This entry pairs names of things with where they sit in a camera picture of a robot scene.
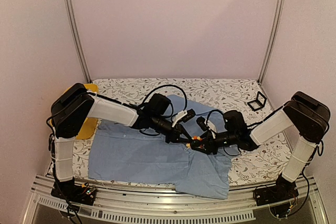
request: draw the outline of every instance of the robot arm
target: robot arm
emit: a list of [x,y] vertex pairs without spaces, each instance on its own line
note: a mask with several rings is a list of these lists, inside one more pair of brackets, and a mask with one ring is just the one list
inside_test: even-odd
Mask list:
[[86,118],[105,119],[137,130],[152,128],[165,135],[167,143],[190,142],[191,137],[179,121],[191,119],[194,111],[182,111],[170,122],[163,116],[170,103],[167,97],[156,93],[148,103],[130,105],[89,92],[81,83],[72,86],[51,106],[55,129],[51,152],[57,179],[72,180],[73,142]]
[[227,131],[216,133],[215,137],[210,134],[205,120],[198,118],[197,123],[206,133],[201,141],[193,141],[191,148],[206,154],[216,154],[220,147],[237,144],[240,149],[252,151],[285,129],[291,126],[297,128],[299,139],[287,166],[276,181],[276,186],[272,189],[256,190],[259,202],[264,201],[267,204],[297,196],[295,180],[310,163],[318,144],[329,129],[328,107],[302,92],[297,92],[291,101],[251,130],[238,111],[228,111],[223,114],[223,118]]

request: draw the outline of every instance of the small black object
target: small black object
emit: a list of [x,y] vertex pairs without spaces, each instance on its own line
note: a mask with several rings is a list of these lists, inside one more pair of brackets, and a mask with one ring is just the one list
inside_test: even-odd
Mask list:
[[55,182],[51,195],[60,199],[65,199],[63,195],[66,195],[69,201],[93,206],[97,191],[93,190],[89,195],[83,191],[84,188],[75,185],[75,179],[72,178],[72,180],[66,182]]
[[[263,102],[260,101],[259,96],[261,96],[261,97],[264,99]],[[266,105],[266,101],[267,101],[266,96],[264,96],[260,91],[258,91],[258,93],[257,93],[257,98],[256,98],[255,100],[253,100],[253,101],[248,102],[247,105],[248,105],[253,111],[258,111],[258,110],[261,110],[263,107],[265,107],[265,105]],[[256,108],[253,107],[253,106],[252,106],[253,103],[256,103],[259,107],[256,107]]]
[[236,110],[230,110],[223,114],[225,129],[229,132],[244,133],[247,131],[247,125],[243,114]]
[[143,111],[153,115],[163,115],[171,100],[162,94],[155,93],[143,108]]
[[202,131],[207,131],[208,126],[205,124],[205,118],[200,116],[199,118],[196,119],[197,125],[202,129]]
[[274,215],[276,218],[286,218],[289,214],[290,209],[290,203],[286,202],[284,204],[276,205],[273,207],[269,207],[270,212],[272,215]]
[[190,109],[187,111],[187,115],[184,116],[181,121],[186,123],[187,121],[189,121],[190,119],[192,119],[194,116],[196,115],[195,111],[193,109]]
[[283,110],[301,136],[311,143],[320,143],[329,127],[330,110],[327,106],[302,92],[296,92]]

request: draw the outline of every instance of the metal frame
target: metal frame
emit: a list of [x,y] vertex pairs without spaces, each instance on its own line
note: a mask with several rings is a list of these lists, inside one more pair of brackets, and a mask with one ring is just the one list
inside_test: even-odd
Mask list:
[[[310,184],[310,199],[314,206],[317,223],[328,223],[316,183],[312,176],[308,177]],[[76,179],[76,184],[86,180]],[[209,199],[193,195],[177,193],[172,188],[148,188],[126,185],[96,185],[97,197],[93,206],[80,205],[79,215],[91,219],[99,219],[113,223],[148,223],[148,224],[213,224],[239,223],[255,219],[253,211],[267,207],[256,205],[253,191],[258,185],[274,185],[260,183],[248,186],[233,186],[228,193],[228,199]],[[297,181],[299,198],[307,193],[307,183],[300,176]],[[41,204],[60,211],[65,211],[67,203],[50,195],[54,180],[51,175],[37,175],[32,185],[33,193],[26,212],[24,224],[30,224],[36,211],[36,205]]]
[[64,0],[64,1],[65,1],[65,6],[66,6],[66,9],[67,9],[67,13],[68,13],[71,33],[72,33],[72,36],[73,36],[73,41],[75,43],[75,48],[76,48],[76,51],[77,51],[79,63],[80,63],[80,66],[82,68],[82,71],[83,71],[86,82],[91,83],[92,80],[91,80],[91,77],[90,77],[88,65],[87,65],[87,62],[85,60],[84,53],[83,53],[83,48],[82,48],[80,38],[79,38],[78,28],[77,28],[77,24],[76,24],[76,20],[75,20],[74,8],[72,6],[72,0]]
[[[277,4],[276,4],[276,11],[275,11],[275,15],[274,15],[274,19],[273,19],[273,25],[272,25],[272,30],[271,30],[271,34],[268,40],[268,44],[267,44],[267,49],[266,49],[266,54],[264,57],[264,61],[262,63],[262,68],[261,71],[259,73],[259,77],[258,77],[258,83],[260,85],[262,85],[264,79],[265,79],[265,75],[267,72],[267,68],[269,65],[269,61],[271,58],[271,54],[273,51],[273,47],[275,44],[275,39],[277,36],[277,32],[278,32],[278,27],[279,27],[279,23],[280,23],[280,18],[281,18],[281,13],[282,13],[282,8],[284,5],[284,1],[285,0],[277,0]],[[73,36],[73,41],[75,43],[75,47],[76,47],[76,51],[77,51],[77,55],[78,55],[78,59],[80,62],[80,66],[82,68],[82,72],[84,74],[84,77],[86,79],[87,82],[92,82],[91,80],[91,76],[89,73],[89,68],[83,53],[83,48],[80,42],[80,37],[79,37],[79,32],[78,32],[78,28],[77,28],[77,24],[76,24],[76,20],[75,20],[75,14],[74,14],[74,8],[72,5],[72,0],[65,0],[65,4],[66,4],[66,9],[67,9],[67,14],[68,14],[68,18],[69,18],[69,23],[70,23],[70,28],[71,28],[71,32],[72,32],[72,36]]]
[[[270,105],[271,109],[274,111],[275,107],[272,105],[271,100],[268,98],[267,92],[265,91],[265,89],[263,88],[263,86],[261,85],[261,83],[258,83],[258,85],[259,85],[260,89],[262,90],[263,94],[266,96],[268,104]],[[292,144],[289,142],[289,138],[287,136],[286,131],[283,131],[282,134],[285,136],[285,139],[287,141],[287,144],[289,146],[290,151],[293,152],[294,148],[293,148]]]
[[273,47],[274,47],[274,44],[275,44],[275,39],[277,37],[277,32],[278,32],[278,28],[279,28],[279,24],[280,24],[280,18],[281,18],[282,8],[284,6],[284,1],[285,0],[277,0],[277,6],[276,6],[274,19],[273,19],[272,30],[271,30],[271,34],[270,34],[270,37],[269,37],[269,40],[268,40],[265,58],[264,58],[264,61],[262,63],[262,68],[261,68],[259,78],[258,78],[258,83],[260,83],[261,85],[264,82],[265,75],[266,75],[266,72],[267,72],[267,68],[268,68],[268,65],[269,65],[269,61],[270,61],[270,58],[271,58],[271,55],[272,55]]

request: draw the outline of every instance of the patterned fabric surface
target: patterned fabric surface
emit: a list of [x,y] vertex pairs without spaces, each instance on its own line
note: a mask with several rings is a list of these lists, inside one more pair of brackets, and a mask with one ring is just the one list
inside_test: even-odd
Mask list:
[[[122,102],[140,103],[152,89],[163,84],[180,86],[189,100],[200,102],[222,111],[238,110],[243,113],[247,124],[261,121],[272,112],[269,103],[253,112],[247,105],[261,91],[255,80],[226,79],[98,79],[93,81],[99,87],[99,93]],[[180,90],[167,87],[158,92],[182,96]],[[94,136],[88,140],[76,140],[73,149],[72,169],[76,178],[88,179],[89,153]],[[281,133],[252,152],[242,151],[241,156],[232,158],[229,172],[230,186],[249,185],[275,180],[290,157],[290,149],[285,136]],[[174,187],[171,184],[149,185],[117,181],[98,181],[107,183]]]

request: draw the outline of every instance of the yellow cloth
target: yellow cloth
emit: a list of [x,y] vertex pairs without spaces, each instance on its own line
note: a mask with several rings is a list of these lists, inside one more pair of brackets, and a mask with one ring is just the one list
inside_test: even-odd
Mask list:
[[[98,92],[98,86],[95,84],[84,84],[86,89],[91,90],[92,92]],[[96,127],[97,127],[97,118],[86,118],[82,128],[80,129],[76,139],[88,139],[93,136]]]

